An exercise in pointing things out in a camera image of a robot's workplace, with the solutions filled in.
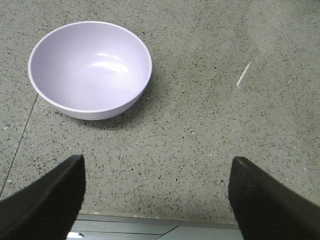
bowl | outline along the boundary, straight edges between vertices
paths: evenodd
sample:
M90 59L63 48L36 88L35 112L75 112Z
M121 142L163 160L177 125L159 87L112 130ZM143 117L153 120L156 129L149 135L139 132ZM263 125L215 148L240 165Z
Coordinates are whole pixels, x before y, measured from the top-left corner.
M59 27L34 47L28 74L38 94L62 113L84 120L114 117L146 88L152 61L129 30L107 22Z

